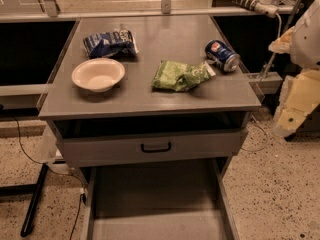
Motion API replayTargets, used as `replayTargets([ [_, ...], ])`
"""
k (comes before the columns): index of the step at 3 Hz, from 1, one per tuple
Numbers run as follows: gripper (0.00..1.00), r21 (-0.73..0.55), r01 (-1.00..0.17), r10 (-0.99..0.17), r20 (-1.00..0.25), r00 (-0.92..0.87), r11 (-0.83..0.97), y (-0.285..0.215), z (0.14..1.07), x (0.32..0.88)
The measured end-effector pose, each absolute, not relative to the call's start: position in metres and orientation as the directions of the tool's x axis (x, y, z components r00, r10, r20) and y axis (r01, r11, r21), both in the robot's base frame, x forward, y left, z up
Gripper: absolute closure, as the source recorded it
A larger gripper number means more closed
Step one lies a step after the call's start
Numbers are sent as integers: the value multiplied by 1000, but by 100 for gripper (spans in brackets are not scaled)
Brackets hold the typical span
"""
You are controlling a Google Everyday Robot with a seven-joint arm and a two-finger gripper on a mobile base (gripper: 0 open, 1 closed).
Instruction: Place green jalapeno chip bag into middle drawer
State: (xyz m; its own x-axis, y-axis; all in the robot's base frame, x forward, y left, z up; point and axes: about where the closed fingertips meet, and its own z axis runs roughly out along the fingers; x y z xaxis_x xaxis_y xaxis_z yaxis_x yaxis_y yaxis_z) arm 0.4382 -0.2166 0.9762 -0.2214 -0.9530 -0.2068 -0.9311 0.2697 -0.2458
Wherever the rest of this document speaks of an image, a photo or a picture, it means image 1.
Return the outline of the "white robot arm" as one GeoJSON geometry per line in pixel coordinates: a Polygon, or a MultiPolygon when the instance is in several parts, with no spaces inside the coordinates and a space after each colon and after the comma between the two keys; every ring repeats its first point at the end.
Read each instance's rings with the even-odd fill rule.
{"type": "Polygon", "coordinates": [[[320,0],[314,0],[296,24],[273,41],[268,49],[290,55],[302,68],[292,79],[288,96],[280,102],[274,133],[288,137],[320,105],[320,0]]]}

